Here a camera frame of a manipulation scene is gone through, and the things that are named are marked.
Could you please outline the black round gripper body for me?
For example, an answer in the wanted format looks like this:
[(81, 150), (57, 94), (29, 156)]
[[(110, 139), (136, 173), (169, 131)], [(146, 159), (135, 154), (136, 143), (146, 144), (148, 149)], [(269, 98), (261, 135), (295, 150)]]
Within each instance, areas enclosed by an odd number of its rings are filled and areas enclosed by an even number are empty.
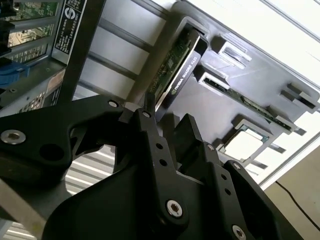
[(221, 218), (199, 181), (177, 174), (189, 224), (181, 234), (153, 232), (146, 184), (128, 167), (70, 197), (49, 217), (44, 240), (223, 240)]

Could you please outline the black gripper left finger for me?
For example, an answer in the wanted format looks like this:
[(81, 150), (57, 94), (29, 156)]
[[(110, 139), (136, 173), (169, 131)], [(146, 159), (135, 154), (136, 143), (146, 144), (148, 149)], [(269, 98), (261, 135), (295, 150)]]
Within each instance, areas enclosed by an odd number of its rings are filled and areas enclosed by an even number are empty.
[(97, 95), (2, 117), (0, 138), (0, 176), (42, 188), (59, 184), (75, 159), (113, 145), (118, 172), (136, 166), (148, 189), (150, 225), (189, 222), (167, 141), (148, 109)]

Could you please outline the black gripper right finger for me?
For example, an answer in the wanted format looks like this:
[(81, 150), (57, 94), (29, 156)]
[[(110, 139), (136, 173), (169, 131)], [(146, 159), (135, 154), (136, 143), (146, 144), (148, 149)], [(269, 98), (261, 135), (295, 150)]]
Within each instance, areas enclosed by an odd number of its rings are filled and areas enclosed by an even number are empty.
[(173, 131), (179, 172), (204, 184), (200, 206), (213, 240), (298, 240), (300, 234), (239, 163), (222, 163), (185, 114)]

